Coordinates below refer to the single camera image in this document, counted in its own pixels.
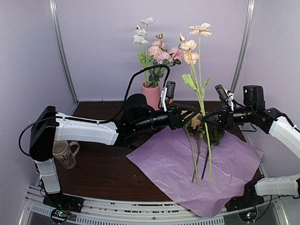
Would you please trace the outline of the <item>purple tissue paper sheet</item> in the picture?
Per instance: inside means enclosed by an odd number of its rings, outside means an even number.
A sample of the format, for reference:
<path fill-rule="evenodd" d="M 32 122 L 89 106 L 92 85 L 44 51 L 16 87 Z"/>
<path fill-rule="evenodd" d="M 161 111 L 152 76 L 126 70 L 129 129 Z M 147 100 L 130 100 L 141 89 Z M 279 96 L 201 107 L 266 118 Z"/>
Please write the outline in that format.
<path fill-rule="evenodd" d="M 198 185 L 192 183 L 194 162 L 183 129 L 163 129 L 127 158 L 172 201 L 198 216 L 210 218 L 219 214 L 231 198 L 243 195 L 263 152 L 226 132 L 220 144 L 212 148 L 212 162 L 207 163 L 201 179 L 206 152 L 207 144 L 202 142 Z"/>

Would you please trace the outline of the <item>peach poppy flower stem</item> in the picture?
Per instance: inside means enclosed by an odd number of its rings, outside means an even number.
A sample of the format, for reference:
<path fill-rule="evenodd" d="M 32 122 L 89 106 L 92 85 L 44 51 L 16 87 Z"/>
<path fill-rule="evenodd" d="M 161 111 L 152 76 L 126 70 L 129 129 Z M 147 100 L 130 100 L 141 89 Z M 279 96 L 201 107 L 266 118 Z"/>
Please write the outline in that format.
<path fill-rule="evenodd" d="M 183 74 L 183 82 L 196 94 L 199 107 L 200 107 L 200 116 L 205 116 L 205 94 L 206 88 L 210 82 L 210 78 L 207 78 L 206 81 L 202 79 L 202 65 L 201 65 L 201 38 L 210 37 L 212 31 L 210 30 L 211 24 L 204 22 L 200 25 L 191 25 L 188 26 L 189 35 L 197 36 L 198 40 L 190 39 L 187 40 L 183 34 L 180 34 L 180 45 L 179 48 L 183 51 L 183 59 L 189 65 L 190 73 Z M 209 140 L 209 133 L 207 124 L 202 124 L 205 126 L 207 141 L 208 141 L 208 150 L 209 150 L 209 161 L 211 162 L 211 146 Z M 194 147 L 196 147 L 196 142 L 191 131 L 191 127 L 187 127 L 187 130 L 191 136 Z"/>

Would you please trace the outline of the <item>pink rose flower stem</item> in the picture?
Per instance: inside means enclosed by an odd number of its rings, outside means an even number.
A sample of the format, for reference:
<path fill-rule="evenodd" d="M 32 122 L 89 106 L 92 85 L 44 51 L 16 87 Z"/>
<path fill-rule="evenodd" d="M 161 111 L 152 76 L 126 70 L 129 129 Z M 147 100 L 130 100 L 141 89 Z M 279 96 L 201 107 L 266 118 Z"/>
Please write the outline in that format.
<path fill-rule="evenodd" d="M 156 35 L 157 40 L 152 42 L 151 47 L 148 48 L 148 55 L 151 58 L 153 66 L 165 65 L 165 66 L 176 66 L 180 65 L 183 59 L 183 51 L 179 47 L 171 47 L 169 50 L 166 49 L 163 42 L 163 34 L 158 33 Z M 156 67 L 150 69 L 149 79 L 147 86 L 150 88 L 157 87 L 160 79 L 164 76 L 165 67 Z"/>

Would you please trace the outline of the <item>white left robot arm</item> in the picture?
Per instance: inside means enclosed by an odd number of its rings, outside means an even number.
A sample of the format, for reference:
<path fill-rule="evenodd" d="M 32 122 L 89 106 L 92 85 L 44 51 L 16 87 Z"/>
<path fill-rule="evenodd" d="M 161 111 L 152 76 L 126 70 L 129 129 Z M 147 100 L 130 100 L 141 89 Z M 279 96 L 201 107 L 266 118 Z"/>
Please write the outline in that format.
<path fill-rule="evenodd" d="M 57 112 L 48 106 L 39 116 L 30 132 L 30 157 L 39 170 L 49 200 L 57 208 L 67 204 L 67 197 L 60 192 L 60 182 L 53 161 L 55 141 L 81 141 L 127 147 L 139 138 L 139 134 L 169 127 L 184 127 L 199 112 L 193 106 L 163 103 L 155 110 L 147 104 L 143 94 L 127 97 L 121 107 L 119 120 L 92 120 Z"/>

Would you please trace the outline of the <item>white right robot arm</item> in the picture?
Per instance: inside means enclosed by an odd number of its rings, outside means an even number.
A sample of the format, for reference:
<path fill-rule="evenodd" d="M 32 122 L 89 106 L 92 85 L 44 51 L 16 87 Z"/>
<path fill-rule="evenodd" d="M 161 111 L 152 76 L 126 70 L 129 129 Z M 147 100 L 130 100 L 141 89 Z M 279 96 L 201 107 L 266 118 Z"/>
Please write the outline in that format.
<path fill-rule="evenodd" d="M 213 124 L 225 130 L 232 130 L 235 125 L 249 123 L 260 128 L 263 132 L 279 140 L 296 157 L 300 156 L 300 130 L 290 118 L 276 108 L 265 107 L 263 87 L 259 85 L 246 85 L 243 87 L 243 104 L 234 100 L 234 94 L 221 84 L 215 86 L 219 98 L 224 105 L 219 109 L 199 116 L 199 120 Z M 250 207 L 258 200 L 258 196 L 278 195 L 300 197 L 299 174 L 261 178 L 251 181 L 249 189 L 240 197 L 240 203 Z"/>

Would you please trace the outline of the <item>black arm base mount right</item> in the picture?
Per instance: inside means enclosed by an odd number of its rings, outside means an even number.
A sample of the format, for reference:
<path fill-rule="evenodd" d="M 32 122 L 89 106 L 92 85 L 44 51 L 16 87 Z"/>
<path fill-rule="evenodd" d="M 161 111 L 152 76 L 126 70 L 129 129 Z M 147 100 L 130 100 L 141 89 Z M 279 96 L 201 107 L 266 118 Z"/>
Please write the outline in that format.
<path fill-rule="evenodd" d="M 256 194 L 255 185 L 248 183 L 244 186 L 244 194 L 242 196 L 233 197 L 226 205 L 227 212 L 242 210 L 249 207 L 255 207 L 264 203 L 264 198 Z"/>

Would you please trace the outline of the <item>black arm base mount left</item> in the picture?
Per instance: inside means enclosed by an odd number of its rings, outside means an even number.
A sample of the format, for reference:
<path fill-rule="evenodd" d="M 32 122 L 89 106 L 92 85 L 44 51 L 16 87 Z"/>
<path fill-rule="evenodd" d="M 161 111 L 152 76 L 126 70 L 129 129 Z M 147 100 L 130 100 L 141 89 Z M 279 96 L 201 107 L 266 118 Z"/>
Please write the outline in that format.
<path fill-rule="evenodd" d="M 83 208 L 84 199 L 80 197 L 65 195 L 62 193 L 46 194 L 43 204 L 57 209 L 80 213 Z"/>

